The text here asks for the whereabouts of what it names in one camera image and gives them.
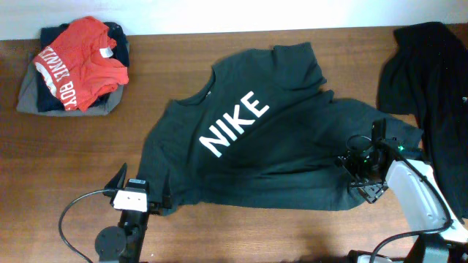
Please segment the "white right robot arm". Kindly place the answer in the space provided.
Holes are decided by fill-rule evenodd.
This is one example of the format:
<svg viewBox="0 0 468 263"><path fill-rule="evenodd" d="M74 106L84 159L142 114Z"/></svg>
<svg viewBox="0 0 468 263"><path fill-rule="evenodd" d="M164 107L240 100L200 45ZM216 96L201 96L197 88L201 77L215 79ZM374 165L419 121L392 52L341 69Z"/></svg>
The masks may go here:
<svg viewBox="0 0 468 263"><path fill-rule="evenodd" d="M337 164L352 178L350 188L370 204L387 190L397 197L410 231L383 240L373 251L351 250L346 262L370 263L394 260L380 250L395 240L414 237L403 262L466 262L467 229L457 219L434 177L422 150L409 148L396 138L386 137L386 121L373 122L369 144L348 148Z"/></svg>

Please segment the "dark green Nike t-shirt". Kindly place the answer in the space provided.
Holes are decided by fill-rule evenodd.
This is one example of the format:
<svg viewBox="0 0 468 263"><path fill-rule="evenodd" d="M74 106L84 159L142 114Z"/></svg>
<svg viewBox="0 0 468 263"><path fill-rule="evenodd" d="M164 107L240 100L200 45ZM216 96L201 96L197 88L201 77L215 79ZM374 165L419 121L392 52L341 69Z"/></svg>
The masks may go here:
<svg viewBox="0 0 468 263"><path fill-rule="evenodd" d="M194 96L174 100L144 142L137 177L164 215L201 202L349 210L363 197L336 159L363 147L373 122L405 145L422 131L355 99L323 91L308 42L250 49L211 68Z"/></svg>

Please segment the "grey folded garment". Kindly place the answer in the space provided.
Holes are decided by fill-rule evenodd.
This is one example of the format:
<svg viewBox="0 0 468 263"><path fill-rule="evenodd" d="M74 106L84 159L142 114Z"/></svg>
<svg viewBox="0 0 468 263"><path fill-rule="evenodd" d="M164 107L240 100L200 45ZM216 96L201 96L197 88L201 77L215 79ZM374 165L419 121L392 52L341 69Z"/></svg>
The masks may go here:
<svg viewBox="0 0 468 263"><path fill-rule="evenodd" d="M107 115L121 101L129 82L128 67L111 58L115 45L105 38L86 45L54 42L46 46L29 64L17 111L54 117ZM36 72L65 110L38 111Z"/></svg>

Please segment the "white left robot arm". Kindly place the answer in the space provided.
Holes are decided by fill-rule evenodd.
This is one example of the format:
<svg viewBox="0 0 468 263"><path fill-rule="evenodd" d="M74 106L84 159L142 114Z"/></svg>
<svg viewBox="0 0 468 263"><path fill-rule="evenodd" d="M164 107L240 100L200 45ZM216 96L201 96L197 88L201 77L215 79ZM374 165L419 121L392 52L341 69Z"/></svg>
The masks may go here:
<svg viewBox="0 0 468 263"><path fill-rule="evenodd" d="M157 214L161 205L151 202L146 180L126 179L127 165L105 185L104 196L121 213L115 226L104 228L94 241L99 261L104 263L138 263L151 214Z"/></svg>

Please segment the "black t-shirt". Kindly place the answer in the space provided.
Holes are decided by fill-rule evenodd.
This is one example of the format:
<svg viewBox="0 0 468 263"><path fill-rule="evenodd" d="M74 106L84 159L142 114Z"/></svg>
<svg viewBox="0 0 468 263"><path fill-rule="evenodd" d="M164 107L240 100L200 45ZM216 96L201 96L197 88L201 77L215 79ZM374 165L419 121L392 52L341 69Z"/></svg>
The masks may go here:
<svg viewBox="0 0 468 263"><path fill-rule="evenodd" d="M437 184L458 218L467 217L467 47L443 23L398 28L382 69L377 107L412 114Z"/></svg>

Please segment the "red folded t-shirt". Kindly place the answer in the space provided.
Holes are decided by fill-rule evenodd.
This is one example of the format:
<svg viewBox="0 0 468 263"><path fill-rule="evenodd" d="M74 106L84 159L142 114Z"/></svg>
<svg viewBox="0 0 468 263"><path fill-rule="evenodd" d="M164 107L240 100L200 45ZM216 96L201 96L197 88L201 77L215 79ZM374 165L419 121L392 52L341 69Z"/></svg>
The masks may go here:
<svg viewBox="0 0 468 263"><path fill-rule="evenodd" d="M32 61L40 112L84 113L129 82L127 36L117 23L80 18L42 28L40 43Z"/></svg>

